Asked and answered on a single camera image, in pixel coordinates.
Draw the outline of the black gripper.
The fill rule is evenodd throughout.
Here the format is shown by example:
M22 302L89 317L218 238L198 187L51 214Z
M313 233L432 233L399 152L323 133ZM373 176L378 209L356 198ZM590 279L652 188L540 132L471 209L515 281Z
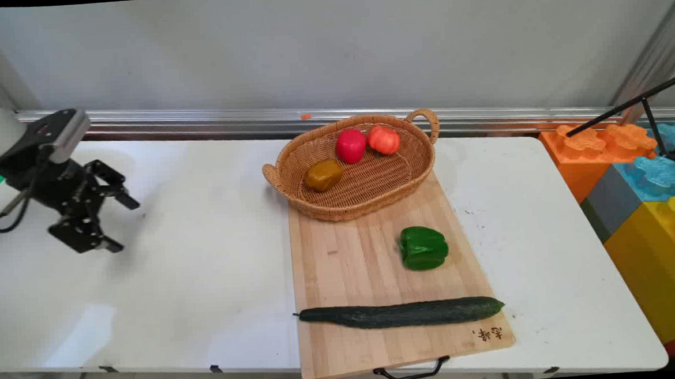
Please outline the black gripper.
M121 252L125 246L105 235L98 214L97 196L113 198L129 210L140 207L125 187L126 178L101 160L80 166L69 159L61 164L50 160L2 163L7 185L20 192L21 210L11 225L15 230L24 219L29 203L38 202L59 213L47 232L77 253L105 249Z

